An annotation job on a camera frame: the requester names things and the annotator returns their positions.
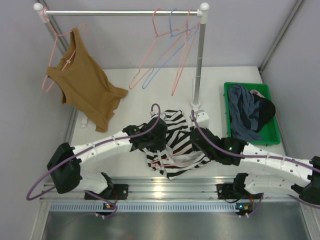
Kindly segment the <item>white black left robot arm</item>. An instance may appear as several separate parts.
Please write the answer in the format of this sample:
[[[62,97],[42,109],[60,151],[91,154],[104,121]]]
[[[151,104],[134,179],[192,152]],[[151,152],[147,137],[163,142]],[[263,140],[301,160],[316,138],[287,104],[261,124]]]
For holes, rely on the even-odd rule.
[[[162,151],[166,148],[168,125],[153,118],[140,126],[129,125],[120,132],[84,145],[62,143],[47,164],[50,177],[59,194],[73,190],[85,191],[85,198],[107,199],[114,191],[111,178],[92,168],[109,157],[135,150]]]

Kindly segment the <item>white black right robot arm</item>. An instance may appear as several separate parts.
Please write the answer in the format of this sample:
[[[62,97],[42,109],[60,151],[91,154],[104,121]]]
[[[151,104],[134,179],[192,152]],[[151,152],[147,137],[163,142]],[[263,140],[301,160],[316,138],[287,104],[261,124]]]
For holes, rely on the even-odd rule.
[[[202,127],[191,130],[190,142],[209,160],[241,168],[233,180],[233,192],[238,198],[276,193],[320,205],[319,156],[297,159],[279,155],[234,137],[219,138]]]

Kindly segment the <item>black white striped tank top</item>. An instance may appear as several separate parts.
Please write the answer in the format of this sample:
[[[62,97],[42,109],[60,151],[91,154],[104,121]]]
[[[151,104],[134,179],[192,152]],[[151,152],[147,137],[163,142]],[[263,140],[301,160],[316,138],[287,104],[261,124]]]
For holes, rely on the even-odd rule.
[[[201,151],[192,149],[190,128],[182,110],[164,111],[167,132],[165,149],[162,151],[144,148],[148,167],[158,171],[169,180],[183,173],[198,169],[210,163]]]

